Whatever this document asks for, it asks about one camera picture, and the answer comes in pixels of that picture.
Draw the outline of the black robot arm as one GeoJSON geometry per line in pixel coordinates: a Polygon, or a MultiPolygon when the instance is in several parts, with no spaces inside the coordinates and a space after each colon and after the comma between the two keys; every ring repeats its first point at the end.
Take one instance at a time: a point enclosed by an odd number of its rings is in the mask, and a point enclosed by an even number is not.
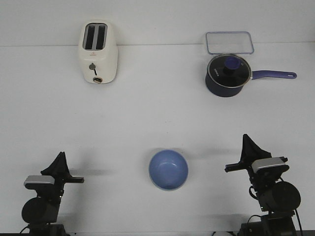
{"type": "Polygon", "coordinates": [[[258,201],[265,215],[259,221],[241,225],[239,236],[295,236],[292,217],[301,204],[301,195],[291,183],[282,179],[289,170],[286,157],[272,157],[247,134],[243,135],[240,161],[227,164],[225,171],[246,170],[249,175],[249,194],[258,201]]]}
{"type": "Polygon", "coordinates": [[[29,229],[29,235],[67,236],[64,225],[57,223],[64,185],[83,182],[83,177],[70,174],[63,151],[40,175],[28,176],[24,187],[36,192],[36,197],[28,200],[21,212],[22,219],[28,224],[26,228],[29,229]]]}

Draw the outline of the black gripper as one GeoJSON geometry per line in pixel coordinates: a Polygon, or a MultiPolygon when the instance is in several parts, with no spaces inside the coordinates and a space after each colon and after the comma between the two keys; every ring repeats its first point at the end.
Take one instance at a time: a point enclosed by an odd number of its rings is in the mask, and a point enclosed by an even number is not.
{"type": "Polygon", "coordinates": [[[65,152],[60,152],[55,160],[45,170],[41,171],[43,176],[52,176],[55,180],[54,187],[59,197],[64,194],[64,185],[66,183],[84,183],[84,177],[73,177],[70,174],[65,152]],[[59,161],[61,159],[61,171],[59,169],[59,161]]]}
{"type": "Polygon", "coordinates": [[[271,157],[270,152],[261,149],[247,134],[244,134],[240,162],[227,164],[224,170],[227,173],[246,170],[253,187],[271,187],[281,178],[283,173],[278,170],[272,170],[271,168],[259,171],[257,174],[252,170],[252,163],[254,161],[271,157]]]}

